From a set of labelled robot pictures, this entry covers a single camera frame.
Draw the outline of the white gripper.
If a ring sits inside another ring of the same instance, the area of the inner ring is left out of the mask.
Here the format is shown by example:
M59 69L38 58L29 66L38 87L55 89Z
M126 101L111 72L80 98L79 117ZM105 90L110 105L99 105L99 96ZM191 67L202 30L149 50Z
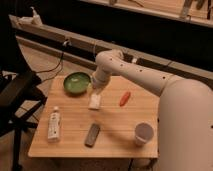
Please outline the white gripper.
M102 69L97 69L91 77L92 90L91 96L100 96L102 89L108 85L110 81L110 74Z

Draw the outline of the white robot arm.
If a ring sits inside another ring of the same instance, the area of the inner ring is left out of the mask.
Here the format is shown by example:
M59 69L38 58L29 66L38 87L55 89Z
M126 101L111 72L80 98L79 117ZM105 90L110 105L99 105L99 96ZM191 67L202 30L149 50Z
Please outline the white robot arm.
M213 89L206 84L124 60L120 50L95 58L92 84L102 88L118 74L160 98L160 171L213 171Z

